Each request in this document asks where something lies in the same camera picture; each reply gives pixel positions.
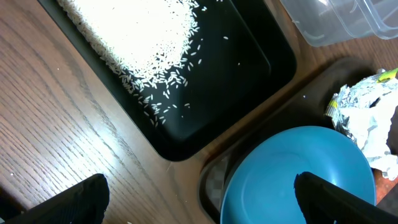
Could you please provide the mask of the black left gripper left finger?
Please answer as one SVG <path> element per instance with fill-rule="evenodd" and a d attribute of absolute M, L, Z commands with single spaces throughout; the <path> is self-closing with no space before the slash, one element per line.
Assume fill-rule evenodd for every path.
<path fill-rule="evenodd" d="M 109 205 L 109 187 L 103 174 L 94 174 L 5 224 L 102 224 Z"/>

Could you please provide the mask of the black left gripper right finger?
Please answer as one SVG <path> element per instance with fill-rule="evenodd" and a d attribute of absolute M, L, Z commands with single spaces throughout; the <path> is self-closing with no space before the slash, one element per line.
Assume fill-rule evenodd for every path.
<path fill-rule="evenodd" d="M 311 172 L 296 175 L 295 196 L 307 223 L 397 224 L 397 217 Z"/>

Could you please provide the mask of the dark blue plate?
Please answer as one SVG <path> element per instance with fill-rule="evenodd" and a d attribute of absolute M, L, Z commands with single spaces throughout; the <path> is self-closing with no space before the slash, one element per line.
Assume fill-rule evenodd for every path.
<path fill-rule="evenodd" d="M 335 130 L 302 126 L 270 137 L 242 161 L 226 189 L 221 223 L 304 223 L 294 192 L 302 172 L 376 204 L 373 172 L 357 145 Z"/>

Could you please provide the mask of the pile of white rice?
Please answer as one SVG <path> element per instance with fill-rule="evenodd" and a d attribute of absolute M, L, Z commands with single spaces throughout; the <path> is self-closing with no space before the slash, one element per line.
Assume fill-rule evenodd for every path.
<path fill-rule="evenodd" d="M 57 0 L 80 34 L 126 91 L 136 98 L 154 127 L 177 109 L 162 103 L 172 91 L 188 85 L 202 60 L 196 55 L 203 42 L 200 19 L 208 12 L 195 0 Z"/>

